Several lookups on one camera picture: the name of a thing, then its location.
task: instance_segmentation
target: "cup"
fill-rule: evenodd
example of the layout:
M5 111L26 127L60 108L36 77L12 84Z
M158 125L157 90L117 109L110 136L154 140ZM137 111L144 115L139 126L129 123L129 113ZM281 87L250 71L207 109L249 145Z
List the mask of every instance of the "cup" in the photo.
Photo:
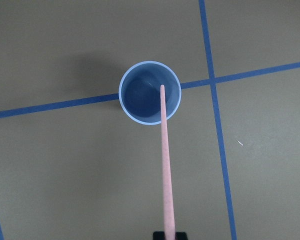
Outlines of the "cup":
M119 85L119 100L124 112L144 125L161 123L160 86L165 88L167 119L177 111L181 86L176 74L157 61L142 61L130 67Z

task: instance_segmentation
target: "floor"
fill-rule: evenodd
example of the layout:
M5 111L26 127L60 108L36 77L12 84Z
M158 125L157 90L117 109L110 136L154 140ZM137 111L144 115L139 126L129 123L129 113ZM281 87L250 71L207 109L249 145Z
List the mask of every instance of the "floor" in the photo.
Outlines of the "floor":
M300 240L300 1L0 1L0 240L151 239L160 126L121 109L168 65L176 230Z

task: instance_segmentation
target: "wooden stick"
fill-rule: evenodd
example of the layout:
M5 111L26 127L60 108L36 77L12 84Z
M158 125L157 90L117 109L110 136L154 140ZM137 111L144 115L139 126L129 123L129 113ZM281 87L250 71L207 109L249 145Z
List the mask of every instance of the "wooden stick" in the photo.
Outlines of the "wooden stick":
M165 240L176 239L174 200L172 195L171 167L168 141L165 86L160 86L161 100L161 146L163 179L163 219Z

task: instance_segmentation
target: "small white debris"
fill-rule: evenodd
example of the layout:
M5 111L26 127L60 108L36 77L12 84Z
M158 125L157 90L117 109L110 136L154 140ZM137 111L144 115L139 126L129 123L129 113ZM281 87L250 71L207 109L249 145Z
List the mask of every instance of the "small white debris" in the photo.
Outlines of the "small white debris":
M238 142L242 147L244 146L239 140L237 140L237 142Z

